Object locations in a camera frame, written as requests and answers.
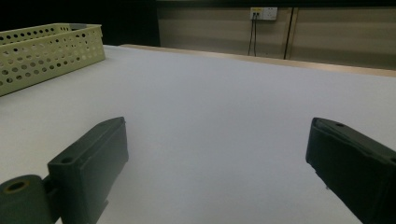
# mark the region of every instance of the black cable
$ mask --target black cable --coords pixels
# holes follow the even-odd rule
[[[247,56],[250,55],[250,46],[251,46],[251,38],[253,37],[253,19],[256,16],[256,13],[253,15],[253,18],[251,20],[251,28],[250,28],[250,42],[248,43],[248,52],[247,52]]]
[[[254,57],[256,57],[257,16],[254,20]]]

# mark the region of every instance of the power socket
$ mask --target power socket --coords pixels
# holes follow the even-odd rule
[[[265,7],[262,19],[265,21],[276,21],[277,7]]]
[[[251,7],[250,19],[258,21],[275,21],[277,7]]]
[[[261,16],[264,13],[263,7],[251,7],[250,8],[250,19],[261,20]]]

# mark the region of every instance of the table surface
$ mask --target table surface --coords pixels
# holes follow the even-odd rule
[[[396,148],[396,78],[105,52],[0,97],[0,182],[46,176],[48,161],[96,123],[124,116],[130,161],[98,223],[360,223],[305,162],[310,123],[337,120]]]

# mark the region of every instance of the basket rim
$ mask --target basket rim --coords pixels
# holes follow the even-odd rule
[[[0,46],[0,49],[16,47],[16,46],[18,46],[18,45],[20,45],[20,44],[25,44],[25,43],[30,43],[30,42],[39,42],[39,41],[42,41],[42,40],[45,39],[45,38],[53,38],[53,37],[55,37],[55,36],[61,36],[61,35],[71,35],[71,34],[73,34],[73,33],[78,33],[78,32],[81,32],[81,31],[90,31],[90,30],[93,30],[93,29],[102,27],[101,24],[86,24],[86,23],[50,23],[50,24],[46,24],[46,25],[32,26],[32,27],[26,27],[26,28],[21,28],[21,29],[15,29],[15,30],[4,31],[4,32],[0,32],[0,35],[7,34],[7,33],[11,33],[11,32],[16,32],[16,31],[23,31],[23,30],[26,30],[26,29],[46,27],[46,26],[49,26],[49,25],[73,25],[73,24],[77,24],[77,25],[86,25],[87,27],[86,27],[86,28],[83,28],[83,29],[77,29],[77,30],[74,30],[74,31],[72,30],[72,31],[67,32],[67,33],[60,33],[60,34],[56,34],[56,35],[46,35],[46,36],[41,36],[41,37],[38,37],[38,38],[27,39],[27,40],[23,40],[23,41],[20,41],[20,42],[14,42],[14,43],[10,43],[10,44],[1,45],[1,46]]]

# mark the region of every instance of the light green basket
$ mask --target light green basket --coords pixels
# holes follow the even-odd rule
[[[105,57],[101,25],[53,23],[0,32],[0,96]]]

